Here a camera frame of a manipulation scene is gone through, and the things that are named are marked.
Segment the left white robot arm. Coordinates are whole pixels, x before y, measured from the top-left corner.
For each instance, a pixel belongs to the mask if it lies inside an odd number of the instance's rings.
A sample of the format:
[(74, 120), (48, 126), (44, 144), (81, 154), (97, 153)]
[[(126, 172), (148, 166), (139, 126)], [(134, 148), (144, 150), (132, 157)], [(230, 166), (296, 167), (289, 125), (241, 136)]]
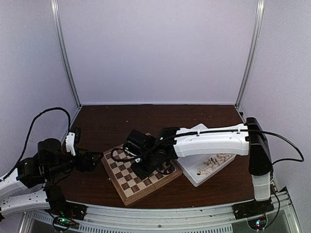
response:
[(37, 144), (37, 153), (17, 163), (0, 179), (0, 218), (29, 210), (45, 209), (64, 216), (73, 208), (55, 182), (64, 180), (72, 171), (92, 172), (103, 153), (76, 149), (70, 140), (65, 151), (61, 142), (48, 138)]

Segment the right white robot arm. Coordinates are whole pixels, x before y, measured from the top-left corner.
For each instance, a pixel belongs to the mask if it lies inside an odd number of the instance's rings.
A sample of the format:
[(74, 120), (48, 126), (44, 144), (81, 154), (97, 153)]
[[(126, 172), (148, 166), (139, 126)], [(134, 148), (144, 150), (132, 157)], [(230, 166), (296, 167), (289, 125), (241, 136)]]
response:
[(140, 159), (133, 171), (142, 179), (163, 162), (178, 158), (224, 153), (248, 155), (255, 197), (249, 210), (257, 215), (268, 206), (273, 166), (267, 138), (254, 117), (247, 118), (245, 124), (222, 128), (162, 128), (157, 137), (132, 130), (123, 148)]

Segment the white chess pieces pile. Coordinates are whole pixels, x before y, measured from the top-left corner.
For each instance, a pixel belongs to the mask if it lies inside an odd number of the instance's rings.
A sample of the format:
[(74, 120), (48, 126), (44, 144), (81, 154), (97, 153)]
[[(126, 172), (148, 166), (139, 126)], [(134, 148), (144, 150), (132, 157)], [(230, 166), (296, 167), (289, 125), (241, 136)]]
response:
[(212, 173), (216, 168), (226, 162), (232, 157), (232, 154), (217, 154), (214, 157), (209, 158), (207, 161), (203, 162), (205, 166), (197, 169), (197, 175), (208, 175)]

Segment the white divided plastic tray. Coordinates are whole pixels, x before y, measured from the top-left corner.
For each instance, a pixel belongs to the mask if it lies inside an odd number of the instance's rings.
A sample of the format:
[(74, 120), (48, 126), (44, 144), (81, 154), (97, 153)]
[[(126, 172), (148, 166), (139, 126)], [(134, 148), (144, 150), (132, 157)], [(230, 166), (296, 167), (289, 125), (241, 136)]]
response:
[(241, 148), (237, 134), (226, 128), (208, 129), (198, 124), (191, 129), (180, 128), (173, 146), (184, 175), (198, 187), (228, 165)]

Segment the wooden chessboard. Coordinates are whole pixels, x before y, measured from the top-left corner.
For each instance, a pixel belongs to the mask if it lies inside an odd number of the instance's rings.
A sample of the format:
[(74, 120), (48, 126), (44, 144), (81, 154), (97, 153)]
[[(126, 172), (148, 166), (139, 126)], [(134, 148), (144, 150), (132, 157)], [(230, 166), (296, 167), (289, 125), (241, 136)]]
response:
[(132, 204), (182, 175), (181, 168), (173, 162), (172, 173), (164, 175), (154, 171), (142, 180), (131, 169), (133, 161), (116, 162), (111, 158), (110, 150), (104, 152), (102, 163), (124, 205)]

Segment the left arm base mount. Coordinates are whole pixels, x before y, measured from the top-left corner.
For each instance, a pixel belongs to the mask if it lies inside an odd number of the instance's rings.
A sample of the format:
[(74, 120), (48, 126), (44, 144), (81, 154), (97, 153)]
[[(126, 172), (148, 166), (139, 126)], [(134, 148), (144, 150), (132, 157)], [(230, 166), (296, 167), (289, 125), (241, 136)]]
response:
[(46, 209), (45, 212), (74, 220), (84, 220), (87, 211), (86, 205), (67, 201), (54, 201), (49, 205), (49, 209)]

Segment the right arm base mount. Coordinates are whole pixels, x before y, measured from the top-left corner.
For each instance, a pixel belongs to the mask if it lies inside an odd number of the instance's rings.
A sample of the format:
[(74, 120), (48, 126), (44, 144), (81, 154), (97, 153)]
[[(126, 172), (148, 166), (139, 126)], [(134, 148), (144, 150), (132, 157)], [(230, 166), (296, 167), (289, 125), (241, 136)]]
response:
[(237, 203), (232, 206), (232, 209), (235, 219), (238, 220), (262, 215), (273, 211), (275, 208), (272, 203), (272, 199), (269, 198), (264, 201), (250, 200), (247, 202)]

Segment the aluminium frame rail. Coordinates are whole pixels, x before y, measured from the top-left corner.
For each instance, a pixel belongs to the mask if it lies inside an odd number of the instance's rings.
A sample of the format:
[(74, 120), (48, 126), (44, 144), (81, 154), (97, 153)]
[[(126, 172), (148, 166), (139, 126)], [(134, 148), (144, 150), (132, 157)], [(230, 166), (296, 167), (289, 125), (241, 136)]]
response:
[(287, 191), (272, 197), (274, 210), (236, 218), (234, 204), (177, 209), (131, 209), (87, 205), (84, 220), (69, 233), (255, 233), (256, 219), (267, 219), (266, 233), (300, 233), (301, 226)]

